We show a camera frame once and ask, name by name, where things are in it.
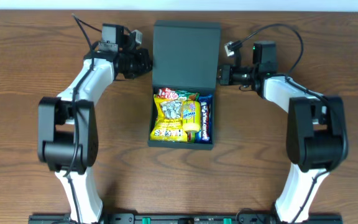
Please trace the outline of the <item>green red snack bar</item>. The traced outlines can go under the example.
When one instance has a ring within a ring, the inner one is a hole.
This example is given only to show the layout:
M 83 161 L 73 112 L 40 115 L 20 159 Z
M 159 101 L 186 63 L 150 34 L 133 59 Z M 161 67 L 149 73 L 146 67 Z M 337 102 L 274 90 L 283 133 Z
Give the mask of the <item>green red snack bar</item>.
M 193 93 L 185 90 L 160 88 L 156 94 L 156 97 L 167 100 L 196 101 L 199 95 L 199 93 Z

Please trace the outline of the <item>dark green gift box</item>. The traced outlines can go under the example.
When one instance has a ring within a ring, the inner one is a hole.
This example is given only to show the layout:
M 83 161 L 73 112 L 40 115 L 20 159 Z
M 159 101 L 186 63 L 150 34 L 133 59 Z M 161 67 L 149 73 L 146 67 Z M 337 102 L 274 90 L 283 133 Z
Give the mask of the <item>dark green gift box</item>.
M 218 22 L 167 21 L 154 24 L 152 93 L 160 88 L 211 96 L 208 143 L 152 141 L 150 147 L 210 151 L 214 147 L 216 75 L 221 40 Z

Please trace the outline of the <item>blue Oreo cookie pack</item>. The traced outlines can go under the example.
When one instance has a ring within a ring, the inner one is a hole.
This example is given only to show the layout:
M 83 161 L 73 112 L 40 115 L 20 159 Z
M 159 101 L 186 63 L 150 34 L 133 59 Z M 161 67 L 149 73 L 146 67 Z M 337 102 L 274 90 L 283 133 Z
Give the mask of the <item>blue Oreo cookie pack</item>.
M 211 143 L 211 103 L 212 94 L 198 98 L 201 106 L 200 131 L 196 133 L 195 142 L 201 144 Z

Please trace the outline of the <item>purple red candy bar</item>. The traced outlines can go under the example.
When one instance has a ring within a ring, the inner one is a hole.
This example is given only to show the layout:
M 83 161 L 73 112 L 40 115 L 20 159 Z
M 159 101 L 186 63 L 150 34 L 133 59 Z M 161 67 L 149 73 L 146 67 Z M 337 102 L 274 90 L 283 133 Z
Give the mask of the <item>purple red candy bar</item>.
M 209 133 L 210 127 L 210 107 L 207 101 L 200 103 L 201 105 L 201 129 L 199 132 L 199 141 L 202 143 L 210 142 L 211 137 Z

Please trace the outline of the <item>yellow Mentos gum bottle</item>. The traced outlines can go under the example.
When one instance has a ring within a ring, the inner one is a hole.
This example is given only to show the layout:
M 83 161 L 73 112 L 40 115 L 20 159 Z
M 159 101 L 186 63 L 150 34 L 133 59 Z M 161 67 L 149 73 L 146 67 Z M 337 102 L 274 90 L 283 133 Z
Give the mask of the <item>yellow Mentos gum bottle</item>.
M 185 101 L 182 107 L 182 124 L 185 132 L 198 132 L 201 129 L 201 106 L 197 101 Z

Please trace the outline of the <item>yellow Hacks candy bag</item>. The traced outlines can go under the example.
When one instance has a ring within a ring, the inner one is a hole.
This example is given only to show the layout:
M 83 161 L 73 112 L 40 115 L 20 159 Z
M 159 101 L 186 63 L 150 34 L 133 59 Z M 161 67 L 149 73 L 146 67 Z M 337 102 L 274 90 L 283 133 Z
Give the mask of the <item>yellow Hacks candy bag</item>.
M 188 135 L 183 129 L 181 100 L 158 98 L 154 95 L 157 118 L 150 134 L 152 141 L 187 142 Z

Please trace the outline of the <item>green Haribo gummy bag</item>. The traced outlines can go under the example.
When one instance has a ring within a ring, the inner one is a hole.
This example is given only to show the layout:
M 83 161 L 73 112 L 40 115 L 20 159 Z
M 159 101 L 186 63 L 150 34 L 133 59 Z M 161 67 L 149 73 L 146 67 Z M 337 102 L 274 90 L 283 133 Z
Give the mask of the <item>green Haribo gummy bag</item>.
M 190 131 L 190 132 L 187 133 L 187 135 L 188 135 L 188 142 L 189 143 L 194 143 L 195 140 L 196 140 L 196 132 Z

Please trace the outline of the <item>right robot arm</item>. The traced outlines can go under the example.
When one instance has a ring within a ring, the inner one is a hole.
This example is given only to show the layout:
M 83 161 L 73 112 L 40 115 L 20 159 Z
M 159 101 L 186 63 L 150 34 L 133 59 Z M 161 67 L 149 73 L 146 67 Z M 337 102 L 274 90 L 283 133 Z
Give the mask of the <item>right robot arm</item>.
M 343 101 L 309 90 L 287 73 L 277 71 L 273 41 L 256 41 L 251 66 L 241 65 L 242 42 L 224 49 L 234 64 L 223 65 L 220 85 L 250 88 L 287 112 L 286 151 L 291 162 L 282 193 L 264 223 L 306 223 L 323 180 L 347 157 L 348 141 Z

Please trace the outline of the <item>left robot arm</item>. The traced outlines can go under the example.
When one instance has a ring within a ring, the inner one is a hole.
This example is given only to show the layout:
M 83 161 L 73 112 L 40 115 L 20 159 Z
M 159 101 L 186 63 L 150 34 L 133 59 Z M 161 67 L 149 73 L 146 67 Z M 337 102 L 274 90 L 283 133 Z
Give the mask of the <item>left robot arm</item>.
M 29 223 L 98 223 L 102 216 L 93 173 L 99 147 L 95 106 L 118 74 L 134 79 L 151 71 L 152 62 L 139 30 L 103 24 L 99 31 L 73 82 L 56 97 L 43 97 L 38 107 L 37 155 L 63 185 L 71 212 L 31 216 Z

